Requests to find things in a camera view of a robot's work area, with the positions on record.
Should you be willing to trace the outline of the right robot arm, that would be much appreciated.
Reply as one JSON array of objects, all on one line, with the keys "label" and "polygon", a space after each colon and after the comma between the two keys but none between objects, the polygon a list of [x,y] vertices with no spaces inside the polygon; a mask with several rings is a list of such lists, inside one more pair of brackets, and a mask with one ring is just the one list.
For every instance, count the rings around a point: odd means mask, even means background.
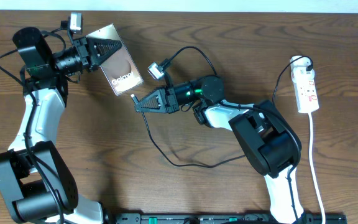
[{"label": "right robot arm", "polygon": [[270,213],[279,223],[299,223],[304,214],[294,180],[301,142],[269,100],[230,103],[220,77],[208,75],[179,85],[167,82],[143,99],[131,96],[138,113],[177,112],[189,105],[200,125],[232,131],[250,165],[264,177]]}]

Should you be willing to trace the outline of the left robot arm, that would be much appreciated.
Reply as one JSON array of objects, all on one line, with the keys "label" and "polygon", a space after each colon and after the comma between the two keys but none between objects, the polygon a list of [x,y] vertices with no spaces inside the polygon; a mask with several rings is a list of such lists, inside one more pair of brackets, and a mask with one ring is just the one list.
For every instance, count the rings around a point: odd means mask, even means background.
[{"label": "left robot arm", "polygon": [[15,140],[0,153],[0,193],[16,223],[115,223],[101,203],[78,193],[55,142],[72,76],[97,70],[122,43],[69,38],[71,47],[52,52],[48,36],[59,37],[59,32],[26,27],[12,38],[24,61],[16,81],[26,107]]}]

